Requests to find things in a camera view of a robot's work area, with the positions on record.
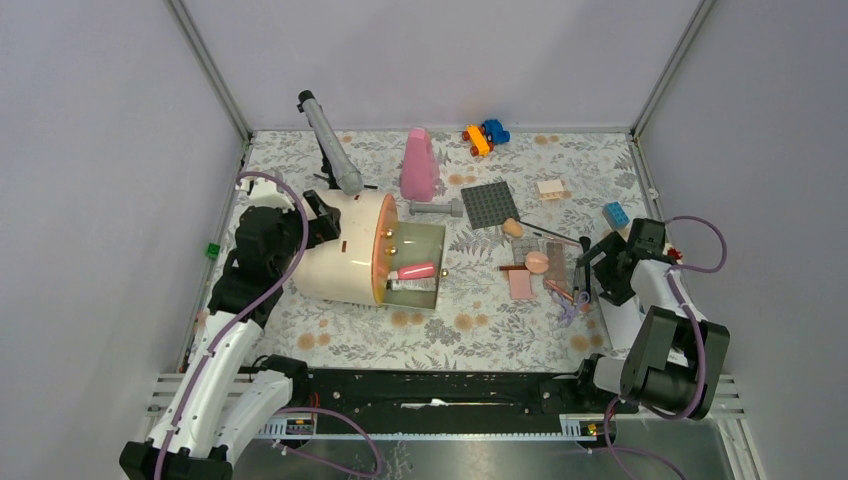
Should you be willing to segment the eyeshadow palette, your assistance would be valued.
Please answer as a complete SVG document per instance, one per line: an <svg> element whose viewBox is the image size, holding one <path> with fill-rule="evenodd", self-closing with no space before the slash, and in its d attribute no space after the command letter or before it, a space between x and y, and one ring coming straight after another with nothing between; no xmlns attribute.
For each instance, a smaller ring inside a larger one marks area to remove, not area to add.
<svg viewBox="0 0 848 480"><path fill-rule="evenodd" d="M562 290L570 290L566 278L563 243L526 237L513 239L510 246L516 265L522 265L532 273L542 275L545 280L554 283Z"/></svg>

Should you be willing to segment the cream round drawer organizer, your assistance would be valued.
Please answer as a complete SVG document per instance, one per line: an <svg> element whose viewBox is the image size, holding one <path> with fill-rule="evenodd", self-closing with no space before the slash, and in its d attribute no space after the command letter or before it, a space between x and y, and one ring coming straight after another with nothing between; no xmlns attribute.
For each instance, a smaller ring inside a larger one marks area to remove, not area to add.
<svg viewBox="0 0 848 480"><path fill-rule="evenodd" d="M446 227L401 221L395 198L373 190L348 196L320 190L340 211L340 234L308 249L292 280L304 296L367 306L434 310L444 267ZM435 286L429 291L388 288L389 274L431 263Z"/></svg>

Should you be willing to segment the pink square compact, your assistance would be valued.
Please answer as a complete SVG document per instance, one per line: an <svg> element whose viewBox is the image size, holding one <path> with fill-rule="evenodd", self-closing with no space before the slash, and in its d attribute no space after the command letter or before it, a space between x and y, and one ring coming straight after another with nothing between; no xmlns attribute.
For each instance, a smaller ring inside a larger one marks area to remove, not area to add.
<svg viewBox="0 0 848 480"><path fill-rule="evenodd" d="M513 300L532 300L536 298L532 288L532 275L528 270L510 270L508 272L510 297Z"/></svg>

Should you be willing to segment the pink tube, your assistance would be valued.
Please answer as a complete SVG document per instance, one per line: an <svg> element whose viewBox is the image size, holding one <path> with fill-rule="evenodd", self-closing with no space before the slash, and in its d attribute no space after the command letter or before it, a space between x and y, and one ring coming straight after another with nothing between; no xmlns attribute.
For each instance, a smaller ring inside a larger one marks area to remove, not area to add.
<svg viewBox="0 0 848 480"><path fill-rule="evenodd" d="M436 268L432 262L407 265L397 268L388 274L389 280L418 280L432 278L436 275Z"/></svg>

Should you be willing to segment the silver tube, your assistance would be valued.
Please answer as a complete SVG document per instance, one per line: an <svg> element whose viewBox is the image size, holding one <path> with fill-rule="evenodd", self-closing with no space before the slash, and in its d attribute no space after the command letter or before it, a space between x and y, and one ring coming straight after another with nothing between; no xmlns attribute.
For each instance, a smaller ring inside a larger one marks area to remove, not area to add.
<svg viewBox="0 0 848 480"><path fill-rule="evenodd" d="M437 287L437 280L434 277L387 281L387 288L391 291L436 292Z"/></svg>

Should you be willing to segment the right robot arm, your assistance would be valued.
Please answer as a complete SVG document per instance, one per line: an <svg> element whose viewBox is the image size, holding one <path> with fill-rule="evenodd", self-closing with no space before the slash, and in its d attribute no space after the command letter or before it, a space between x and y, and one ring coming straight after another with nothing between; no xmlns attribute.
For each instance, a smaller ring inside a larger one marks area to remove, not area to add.
<svg viewBox="0 0 848 480"><path fill-rule="evenodd" d="M576 261L596 287L591 299L630 307L640 319L624 358L581 362L573 396L583 410L597 412L613 395L669 420L700 420L711 408L731 335L694 305L681 278L703 269L678 261L666 227L636 218L627 237L611 233Z"/></svg>

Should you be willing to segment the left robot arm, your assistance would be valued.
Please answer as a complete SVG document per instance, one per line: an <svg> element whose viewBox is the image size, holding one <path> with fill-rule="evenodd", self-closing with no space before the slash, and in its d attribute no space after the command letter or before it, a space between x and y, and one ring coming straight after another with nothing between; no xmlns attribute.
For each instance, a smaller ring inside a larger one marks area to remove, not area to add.
<svg viewBox="0 0 848 480"><path fill-rule="evenodd" d="M119 465L130 479L229 479L239 457L275 409L309 401L305 365L271 360L231 409L225 407L239 369L263 333L283 285L306 251L341 233L338 208L315 190L302 194L269 174L248 172L254 194L241 214L194 359L175 397L144 441L129 441Z"/></svg>

